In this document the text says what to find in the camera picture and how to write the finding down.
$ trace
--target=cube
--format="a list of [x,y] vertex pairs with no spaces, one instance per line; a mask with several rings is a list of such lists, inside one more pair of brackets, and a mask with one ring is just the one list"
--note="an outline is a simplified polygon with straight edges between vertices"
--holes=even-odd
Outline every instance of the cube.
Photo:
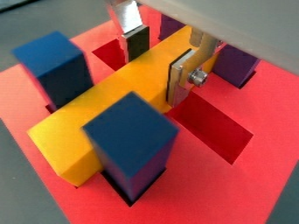
[[131,92],[83,129],[107,174],[135,201],[165,170],[178,128]]
[[161,36],[159,39],[167,39],[175,32],[178,32],[186,24],[177,21],[171,17],[162,15],[162,27],[161,27]]
[[18,47],[14,55],[38,79],[56,109],[92,87],[83,52],[60,32]]
[[242,88],[253,77],[259,61],[233,45],[226,45],[219,52],[213,72],[237,88]]

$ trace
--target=purple block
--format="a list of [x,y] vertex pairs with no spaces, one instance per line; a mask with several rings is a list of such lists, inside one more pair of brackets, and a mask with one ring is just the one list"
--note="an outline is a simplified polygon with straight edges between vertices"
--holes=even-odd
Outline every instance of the purple block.
[[219,52],[213,72],[237,88],[242,88],[254,75],[259,61],[237,47],[226,45]]
[[167,39],[175,32],[185,27],[185,24],[166,15],[162,16],[162,27],[159,39]]

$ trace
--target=metal bracket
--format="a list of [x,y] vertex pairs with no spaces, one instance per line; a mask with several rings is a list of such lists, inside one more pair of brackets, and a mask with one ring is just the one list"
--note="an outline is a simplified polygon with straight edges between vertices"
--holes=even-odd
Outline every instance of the metal bracket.
[[173,107],[186,99],[194,87],[202,87],[209,75],[202,64],[211,58],[219,41],[209,34],[193,29],[191,44],[201,46],[195,52],[189,50],[170,65],[166,100]]
[[150,49],[150,27],[143,25],[136,1],[106,0],[106,2],[128,63]]

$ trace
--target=screw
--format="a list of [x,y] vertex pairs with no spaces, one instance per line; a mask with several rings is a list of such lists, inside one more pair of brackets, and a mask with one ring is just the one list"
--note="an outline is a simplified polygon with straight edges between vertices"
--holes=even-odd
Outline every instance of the screw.
[[209,75],[202,71],[201,68],[197,68],[189,76],[189,82],[194,84],[197,87],[202,87],[206,83]]

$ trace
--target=yellow block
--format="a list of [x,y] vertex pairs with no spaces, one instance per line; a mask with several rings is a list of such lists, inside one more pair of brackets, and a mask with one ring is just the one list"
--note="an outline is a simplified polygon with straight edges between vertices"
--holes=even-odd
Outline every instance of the yellow block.
[[28,130],[52,169],[75,186],[103,170],[82,126],[131,91],[162,113],[170,110],[165,100],[169,65],[193,48],[190,33],[191,27],[186,26]]

